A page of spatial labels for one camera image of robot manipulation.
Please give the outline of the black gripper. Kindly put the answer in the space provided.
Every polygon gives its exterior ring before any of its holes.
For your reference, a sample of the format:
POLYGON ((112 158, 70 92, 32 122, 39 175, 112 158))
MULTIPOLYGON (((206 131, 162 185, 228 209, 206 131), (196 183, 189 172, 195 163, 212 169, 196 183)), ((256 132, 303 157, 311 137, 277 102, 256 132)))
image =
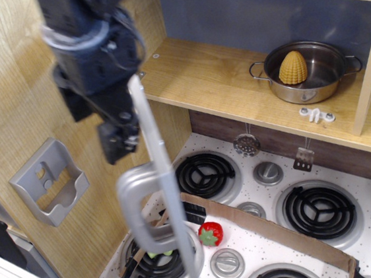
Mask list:
POLYGON ((100 114, 102 123, 97 131, 100 146, 108 164, 134 153, 139 142, 139 120, 132 111, 121 110, 115 115, 100 114))

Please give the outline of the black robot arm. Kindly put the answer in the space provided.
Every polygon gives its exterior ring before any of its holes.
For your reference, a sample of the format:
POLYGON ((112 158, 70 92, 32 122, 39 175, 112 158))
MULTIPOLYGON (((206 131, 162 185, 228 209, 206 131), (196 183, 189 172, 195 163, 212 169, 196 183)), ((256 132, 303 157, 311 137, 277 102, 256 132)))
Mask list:
POLYGON ((53 79, 76 122, 91 114, 105 159, 115 164, 136 149, 139 120, 127 84, 145 43, 122 0, 37 0, 44 42, 57 63, 53 79))

